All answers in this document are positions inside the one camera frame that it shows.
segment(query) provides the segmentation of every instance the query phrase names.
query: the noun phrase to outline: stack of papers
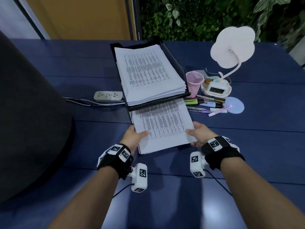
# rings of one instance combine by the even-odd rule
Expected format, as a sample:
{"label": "stack of papers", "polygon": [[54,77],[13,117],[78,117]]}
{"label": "stack of papers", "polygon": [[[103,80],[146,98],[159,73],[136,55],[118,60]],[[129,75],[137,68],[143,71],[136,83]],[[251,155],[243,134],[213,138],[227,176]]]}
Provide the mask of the stack of papers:
{"label": "stack of papers", "polygon": [[183,99],[132,112],[136,132],[149,131],[139,143],[139,153],[148,154],[197,141],[185,130],[194,129]]}
{"label": "stack of papers", "polygon": [[185,81],[159,45],[114,49],[128,106],[185,93]]}

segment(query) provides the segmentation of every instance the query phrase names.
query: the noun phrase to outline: hand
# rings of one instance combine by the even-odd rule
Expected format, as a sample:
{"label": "hand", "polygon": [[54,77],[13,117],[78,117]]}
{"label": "hand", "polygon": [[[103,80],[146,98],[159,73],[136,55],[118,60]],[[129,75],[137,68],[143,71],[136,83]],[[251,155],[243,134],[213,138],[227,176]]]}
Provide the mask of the hand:
{"label": "hand", "polygon": [[132,155],[134,155],[135,150],[137,149],[137,146],[139,145],[140,141],[148,135],[148,131],[143,131],[140,133],[135,132],[135,126],[131,125],[125,132],[122,140],[120,143],[126,145]]}
{"label": "hand", "polygon": [[195,137],[198,141],[193,142],[191,145],[194,147],[201,147],[203,146],[208,140],[212,139],[213,137],[218,136],[215,132],[210,130],[204,124],[199,122],[193,121],[193,125],[195,129],[187,129],[186,133]]}

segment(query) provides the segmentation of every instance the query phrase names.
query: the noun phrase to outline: round coaster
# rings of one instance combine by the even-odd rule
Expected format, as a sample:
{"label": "round coaster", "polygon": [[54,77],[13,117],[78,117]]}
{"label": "round coaster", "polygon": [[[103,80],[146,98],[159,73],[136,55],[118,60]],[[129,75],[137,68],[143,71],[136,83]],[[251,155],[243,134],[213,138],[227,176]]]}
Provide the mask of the round coaster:
{"label": "round coaster", "polygon": [[245,109],[244,104],[235,97],[227,97],[226,102],[222,105],[225,108],[225,107],[229,106],[230,104],[233,106],[233,108],[230,108],[227,110],[230,113],[239,114]]}

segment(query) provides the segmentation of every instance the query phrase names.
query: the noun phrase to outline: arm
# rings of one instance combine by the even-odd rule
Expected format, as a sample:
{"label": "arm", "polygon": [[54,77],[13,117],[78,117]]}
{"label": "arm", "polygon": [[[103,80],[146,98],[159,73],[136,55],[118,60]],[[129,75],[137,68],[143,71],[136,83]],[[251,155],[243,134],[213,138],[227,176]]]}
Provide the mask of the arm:
{"label": "arm", "polygon": [[[120,143],[128,146],[132,155],[147,131],[136,133],[132,125]],[[100,229],[109,209],[119,175],[111,166],[98,170],[94,177],[73,197],[48,229]]]}
{"label": "arm", "polygon": [[[193,123],[195,129],[186,130],[198,140],[192,143],[193,146],[201,147],[209,139],[218,136],[205,125],[195,121]],[[305,216],[302,212],[244,160],[237,157],[224,158],[220,169],[248,228],[304,228]]]}

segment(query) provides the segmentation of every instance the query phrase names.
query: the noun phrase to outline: pink highlighter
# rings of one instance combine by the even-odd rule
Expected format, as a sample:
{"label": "pink highlighter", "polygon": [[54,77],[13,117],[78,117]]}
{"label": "pink highlighter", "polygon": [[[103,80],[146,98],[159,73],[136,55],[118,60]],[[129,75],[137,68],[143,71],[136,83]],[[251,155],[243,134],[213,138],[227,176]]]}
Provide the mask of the pink highlighter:
{"label": "pink highlighter", "polygon": [[230,104],[229,106],[225,107],[225,108],[220,108],[219,110],[210,113],[208,116],[211,117],[211,116],[213,116],[213,115],[216,115],[216,114],[218,114],[218,113],[221,113],[221,112],[223,112],[223,111],[226,111],[226,110],[228,110],[228,109],[230,109],[230,108],[233,108],[233,106],[232,106],[231,104]]}

